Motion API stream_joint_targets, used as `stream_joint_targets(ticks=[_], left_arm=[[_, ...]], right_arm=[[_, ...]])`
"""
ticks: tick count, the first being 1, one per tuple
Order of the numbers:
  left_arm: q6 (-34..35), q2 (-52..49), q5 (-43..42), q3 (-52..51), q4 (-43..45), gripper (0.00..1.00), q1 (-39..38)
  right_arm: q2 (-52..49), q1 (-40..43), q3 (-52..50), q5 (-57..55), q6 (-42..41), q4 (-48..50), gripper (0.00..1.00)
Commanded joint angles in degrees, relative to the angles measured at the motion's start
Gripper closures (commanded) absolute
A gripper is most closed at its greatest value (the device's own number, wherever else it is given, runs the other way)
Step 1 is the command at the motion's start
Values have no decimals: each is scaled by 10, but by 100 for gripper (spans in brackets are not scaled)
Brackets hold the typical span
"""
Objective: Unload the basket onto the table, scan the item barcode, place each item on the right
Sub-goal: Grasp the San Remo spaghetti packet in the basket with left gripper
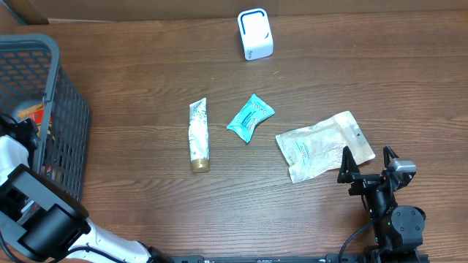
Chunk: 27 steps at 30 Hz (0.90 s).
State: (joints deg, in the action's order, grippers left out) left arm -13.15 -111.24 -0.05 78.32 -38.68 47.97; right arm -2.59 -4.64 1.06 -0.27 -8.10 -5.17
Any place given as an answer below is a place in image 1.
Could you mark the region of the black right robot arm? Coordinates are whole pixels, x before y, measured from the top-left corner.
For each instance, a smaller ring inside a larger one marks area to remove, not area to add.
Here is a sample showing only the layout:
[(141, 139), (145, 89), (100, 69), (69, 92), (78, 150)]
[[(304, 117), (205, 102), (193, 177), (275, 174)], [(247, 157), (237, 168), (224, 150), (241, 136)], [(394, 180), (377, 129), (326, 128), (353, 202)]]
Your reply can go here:
[(409, 185), (417, 167), (400, 158), (390, 146), (383, 148), (384, 168), (379, 174), (363, 175), (349, 147), (344, 147), (338, 183), (349, 183), (350, 196), (360, 196), (370, 222), (351, 235), (338, 254), (341, 261), (347, 245), (368, 228), (374, 230), (377, 244), (365, 249), (361, 262), (426, 262), (419, 256), (423, 244), (426, 214), (419, 207), (398, 205), (395, 192)]

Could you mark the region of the clear beige zip pouch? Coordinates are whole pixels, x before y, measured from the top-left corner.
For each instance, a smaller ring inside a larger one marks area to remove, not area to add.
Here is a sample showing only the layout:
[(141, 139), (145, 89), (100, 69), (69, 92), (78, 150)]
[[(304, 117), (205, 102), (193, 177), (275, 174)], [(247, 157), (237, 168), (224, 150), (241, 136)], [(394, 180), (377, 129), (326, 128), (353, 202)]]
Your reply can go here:
[(279, 134), (276, 142), (289, 165), (293, 183), (340, 168), (345, 147), (350, 148), (357, 164), (375, 157), (358, 122), (349, 111), (335, 114), (313, 126)]

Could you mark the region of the teal wipes packet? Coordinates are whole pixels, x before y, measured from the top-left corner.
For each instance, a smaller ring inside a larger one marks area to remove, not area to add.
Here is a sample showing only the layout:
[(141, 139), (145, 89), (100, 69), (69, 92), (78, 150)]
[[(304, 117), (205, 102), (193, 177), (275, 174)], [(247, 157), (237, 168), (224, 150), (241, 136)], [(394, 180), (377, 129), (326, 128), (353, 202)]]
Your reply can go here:
[(255, 127), (274, 114), (275, 111), (271, 106), (256, 94), (252, 94), (248, 102), (227, 125), (227, 129), (234, 131), (245, 143), (249, 143)]

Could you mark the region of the white Pantene tube gold cap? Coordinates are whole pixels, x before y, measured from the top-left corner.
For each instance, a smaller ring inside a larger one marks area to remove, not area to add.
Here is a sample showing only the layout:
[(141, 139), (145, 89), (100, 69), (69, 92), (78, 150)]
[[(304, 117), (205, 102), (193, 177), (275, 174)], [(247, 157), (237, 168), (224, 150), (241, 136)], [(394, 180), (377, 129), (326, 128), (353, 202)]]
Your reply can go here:
[(204, 173), (210, 170), (207, 99), (189, 106), (189, 153), (192, 171)]

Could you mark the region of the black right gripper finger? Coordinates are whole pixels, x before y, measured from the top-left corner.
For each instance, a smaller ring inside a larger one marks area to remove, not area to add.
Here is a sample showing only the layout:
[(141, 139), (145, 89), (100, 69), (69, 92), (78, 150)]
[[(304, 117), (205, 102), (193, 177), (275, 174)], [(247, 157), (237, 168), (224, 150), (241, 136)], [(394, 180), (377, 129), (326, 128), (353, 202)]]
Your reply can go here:
[(393, 149), (386, 145), (383, 148), (383, 157), (384, 157), (384, 168), (391, 169), (394, 167), (394, 159), (398, 159), (399, 156), (393, 151)]
[(352, 183), (360, 176), (361, 172), (354, 160), (352, 151), (348, 146), (344, 147), (337, 183)]

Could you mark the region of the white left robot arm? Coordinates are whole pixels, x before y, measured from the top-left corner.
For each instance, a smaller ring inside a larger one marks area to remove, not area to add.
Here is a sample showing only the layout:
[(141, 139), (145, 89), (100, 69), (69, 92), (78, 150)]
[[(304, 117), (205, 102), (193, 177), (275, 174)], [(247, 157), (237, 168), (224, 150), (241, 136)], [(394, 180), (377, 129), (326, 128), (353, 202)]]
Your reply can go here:
[(37, 128), (1, 114), (1, 248), (35, 262), (169, 262), (158, 249), (97, 226), (76, 199), (30, 168)]

